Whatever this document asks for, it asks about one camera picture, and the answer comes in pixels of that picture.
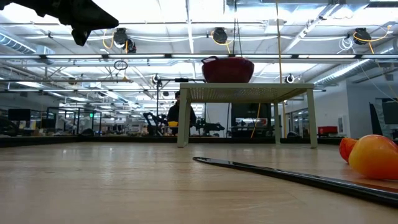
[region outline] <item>red object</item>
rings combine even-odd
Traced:
[[[254,72],[254,64],[240,57],[211,56],[202,62],[201,70],[208,83],[248,83]]]
[[[349,166],[369,178],[398,180],[398,146],[384,136],[362,137],[349,155]]]
[[[358,140],[351,139],[351,138],[343,138],[340,142],[339,150],[341,157],[347,162],[351,151],[354,149],[355,143]]]
[[[337,126],[318,127],[318,134],[337,134]]]

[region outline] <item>yellow cable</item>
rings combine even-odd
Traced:
[[[275,4],[276,4],[276,16],[277,16],[277,20],[279,20],[279,7],[278,7],[279,0],[276,0]],[[279,83],[282,84],[282,47],[280,46],[279,21],[277,21],[276,24],[277,24],[277,29],[278,29]],[[287,135],[287,131],[286,131],[285,103],[282,104],[282,115],[283,115],[283,118],[284,118],[284,136],[286,136]]]
[[[369,42],[369,47],[371,48],[372,54],[374,54],[374,50],[373,50],[373,47],[372,47],[372,43],[370,43],[370,42]]]
[[[355,34],[357,34],[357,32],[354,33],[353,37],[354,37],[355,39],[360,40],[360,41],[363,41],[363,42],[376,42],[376,41],[379,41],[379,40],[382,40],[382,39],[386,38],[387,35],[388,35],[388,31],[389,31],[389,30],[390,30],[390,27],[387,27],[387,32],[386,32],[386,34],[385,34],[383,37],[380,37],[380,38],[378,38],[378,39],[376,39],[376,40],[364,40],[364,39],[360,39],[360,38],[358,38],[358,37],[355,36]]]
[[[261,103],[259,103],[259,110],[257,111],[257,118],[256,118],[256,122],[254,123],[254,128],[253,131],[251,133],[251,139],[253,138],[254,132],[256,131],[256,126],[257,126],[257,120],[259,119],[260,116],[260,108],[261,108]]]
[[[228,50],[228,53],[231,54],[231,51],[229,49],[229,45],[228,44],[226,45],[226,49]]]
[[[112,42],[111,42],[111,46],[110,46],[110,47],[108,47],[108,46],[105,44],[105,39],[103,39],[103,40],[102,40],[102,44],[104,45],[104,47],[106,47],[107,49],[111,49],[111,48],[113,47],[113,38],[114,38],[114,32],[112,33]]]
[[[214,31],[211,31],[210,35],[211,35],[211,39],[214,41],[214,43],[216,43],[218,45],[226,45],[226,49],[228,50],[228,53],[231,54],[231,51],[229,49],[229,45],[233,42],[233,40],[231,40],[230,42],[225,43],[225,44],[220,44],[220,43],[217,43],[217,41],[214,40],[213,34],[214,34]]]
[[[371,43],[369,43],[369,47],[370,47],[370,49],[371,49],[372,54],[374,54],[374,50],[373,50],[373,47],[372,47],[372,44],[371,44]],[[384,76],[386,76],[386,75],[384,74],[383,69],[381,68],[379,62],[376,61],[376,63],[377,63],[377,65],[378,65],[378,67],[381,69],[381,73],[382,73]],[[398,95],[395,93],[395,91],[394,91],[394,89],[391,87],[390,83],[387,82],[387,86],[390,88],[392,94],[394,94],[395,98],[397,98],[397,101],[398,101]]]

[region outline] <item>peach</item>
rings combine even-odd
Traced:
[[[358,140],[351,138],[343,138],[340,142],[339,146],[340,155],[347,163],[349,163],[348,158],[356,142],[358,142]]]
[[[351,151],[349,165],[372,179],[398,180],[398,146],[384,136],[364,136]]]

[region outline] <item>ceiling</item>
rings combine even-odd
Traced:
[[[136,47],[138,54],[228,54],[225,45],[216,44],[211,38],[215,27],[223,27],[228,35],[228,41],[234,39],[234,18],[239,21],[239,33],[236,32],[236,45],[230,44],[231,53],[239,54],[278,54],[277,14],[275,4],[260,4],[260,1],[238,1],[238,12],[234,7],[225,4],[224,0],[94,0],[97,5],[117,18],[119,27],[125,27],[127,34]],[[398,26],[397,8],[366,8],[367,1],[358,1],[359,4],[342,5],[333,11],[324,20],[317,20],[325,8],[326,3],[312,4],[284,4],[279,5],[280,48],[284,54],[357,54],[369,53],[368,45],[352,45],[345,50],[341,42],[352,34],[357,27],[365,27],[376,39],[386,35],[387,25],[391,25],[389,33],[382,40],[373,43],[377,49],[396,36]],[[54,51],[55,54],[124,54],[124,51],[113,46],[112,30],[95,30],[84,47],[75,44],[70,34],[70,26],[61,25],[58,19],[45,16],[39,17],[28,8],[17,4],[10,4],[0,14],[0,33],[6,32],[32,48],[43,45]],[[19,54],[9,47],[0,45],[1,54]],[[46,65],[33,60],[8,60],[17,68],[28,70],[30,75],[16,73],[18,78],[45,78],[49,74],[53,79],[97,80],[96,88],[132,89],[153,88],[151,78],[158,74],[160,78],[203,78],[200,60],[127,60],[129,68],[125,71],[114,71],[113,60],[54,60],[53,64]],[[251,82],[272,83],[279,82],[282,76],[293,74],[300,77],[300,82],[309,82],[320,73],[344,62],[326,61],[286,61],[279,70],[278,60],[262,62],[255,61],[255,71]],[[0,77],[7,79],[5,72]],[[128,78],[131,83],[100,83],[104,79]],[[54,88],[89,88],[87,83],[69,85],[68,83],[51,83]],[[161,95],[164,106],[172,103],[172,90],[178,89],[178,83],[170,82],[165,90],[171,90],[169,96]],[[13,88],[25,88],[13,84]],[[153,103],[154,93],[127,93],[118,92],[121,98],[130,103]],[[98,93],[86,94],[90,101],[101,102],[106,99],[98,98]]]

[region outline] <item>desk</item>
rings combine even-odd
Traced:
[[[177,146],[185,147],[188,144],[191,103],[273,103],[274,114],[279,114],[278,103],[307,93],[311,147],[316,148],[318,142],[313,89],[314,84],[181,83]],[[274,119],[275,142],[280,144],[279,116],[274,116]]]

